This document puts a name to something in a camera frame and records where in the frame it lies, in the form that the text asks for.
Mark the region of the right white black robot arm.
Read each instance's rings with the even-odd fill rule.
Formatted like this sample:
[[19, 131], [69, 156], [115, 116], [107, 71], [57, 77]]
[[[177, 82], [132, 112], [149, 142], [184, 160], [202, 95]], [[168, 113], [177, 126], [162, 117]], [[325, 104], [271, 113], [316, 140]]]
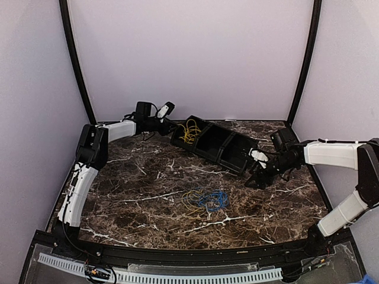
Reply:
[[253, 166], [246, 187], [265, 189], [282, 174], [307, 166], [317, 172], [328, 197], [339, 197], [332, 210], [309, 228], [302, 244], [306, 256], [316, 256], [338, 231], [378, 207], [377, 138], [299, 141], [288, 128], [272, 133], [270, 138], [274, 152], [249, 150]]

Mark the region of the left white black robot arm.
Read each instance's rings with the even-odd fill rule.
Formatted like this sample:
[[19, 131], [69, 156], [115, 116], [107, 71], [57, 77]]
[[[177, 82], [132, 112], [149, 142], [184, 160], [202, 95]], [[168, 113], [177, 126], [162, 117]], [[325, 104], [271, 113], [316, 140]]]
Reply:
[[83, 254], [83, 244], [74, 236], [68, 235], [68, 232], [80, 227], [89, 189], [99, 171], [107, 164], [108, 144], [144, 133], [168, 135], [176, 126], [168, 119], [174, 109], [172, 102], [167, 102], [160, 108], [151, 102], [138, 102], [134, 112], [117, 122], [86, 124], [83, 127], [76, 148], [72, 179], [56, 221], [64, 234], [60, 248], [69, 257], [78, 258]]

